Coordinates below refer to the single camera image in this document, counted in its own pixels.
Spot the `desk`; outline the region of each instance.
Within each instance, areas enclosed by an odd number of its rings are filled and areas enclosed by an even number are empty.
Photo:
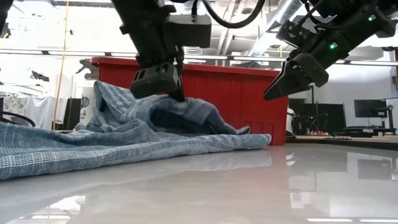
[[[344,129],[345,133],[348,136],[352,137],[371,137],[378,136],[379,133],[385,135],[386,133],[396,133],[396,128],[374,128],[374,127],[366,127],[366,126],[355,126],[355,127],[347,127]]]
[[[398,136],[376,136],[374,138],[350,138],[341,136],[296,136],[296,139],[286,139],[286,143],[331,144],[338,146],[365,147],[398,151]]]

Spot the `glossy table surface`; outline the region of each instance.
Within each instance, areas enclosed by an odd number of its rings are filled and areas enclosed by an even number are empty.
[[[0,182],[0,223],[398,223],[398,152],[319,144]]]

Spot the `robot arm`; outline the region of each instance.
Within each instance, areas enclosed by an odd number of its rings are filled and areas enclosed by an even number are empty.
[[[172,0],[187,2],[192,0]],[[196,3],[203,1],[209,15],[230,29],[242,28],[253,21],[266,0],[258,0],[252,14],[244,21],[231,24],[223,21],[206,0],[193,0],[192,15],[172,15],[173,5],[163,0],[112,0],[123,25],[138,51],[137,61],[143,70],[137,72],[131,85],[136,98],[166,92],[183,101],[183,46],[210,46],[211,19],[196,15]],[[282,71],[264,93],[271,100],[308,89],[314,83],[321,87],[328,81],[325,71],[330,65],[364,42],[370,36],[392,37],[397,21],[391,14],[398,11],[397,0],[302,0],[308,14],[298,23],[285,22],[277,38],[296,47],[282,65]],[[6,21],[12,0],[0,0],[0,29]],[[323,18],[334,17],[327,24],[317,21],[312,13]],[[316,32],[302,27],[310,18]]]
[[[264,93],[266,100],[309,90],[314,83],[321,87],[329,75],[325,71],[337,60],[376,34],[379,38],[393,37],[397,21],[390,16],[398,11],[396,0],[309,0],[314,6],[297,24],[287,21],[280,28],[277,38],[296,49],[282,64],[282,71]],[[323,18],[334,16],[328,24],[312,17],[318,11]],[[315,23],[316,33],[302,27],[306,19]]]

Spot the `white cloth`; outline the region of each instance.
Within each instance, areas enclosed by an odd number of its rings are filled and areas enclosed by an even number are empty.
[[[27,97],[18,97],[18,96],[8,96],[4,98],[3,101],[3,111],[10,112],[14,114],[19,114],[25,116],[25,108],[26,108]],[[20,118],[3,115],[3,118],[6,118],[16,124],[30,126],[30,124]]]
[[[63,123],[68,99],[60,98],[56,123]],[[10,96],[4,98],[3,110],[30,118],[36,128],[51,130],[54,117],[55,98],[51,96]]]
[[[55,101],[55,98],[52,96],[30,96],[27,100],[25,116],[30,118],[36,124],[36,128],[51,130]],[[60,98],[60,101],[58,102],[57,115],[55,117],[56,123],[63,123],[67,103],[68,99]]]

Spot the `crumpled fabric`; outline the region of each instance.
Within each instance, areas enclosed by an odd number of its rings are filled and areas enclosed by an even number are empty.
[[[0,180],[237,149],[261,149],[269,134],[226,124],[214,105],[164,95],[135,99],[129,90],[96,82],[94,115],[78,131],[0,123]]]

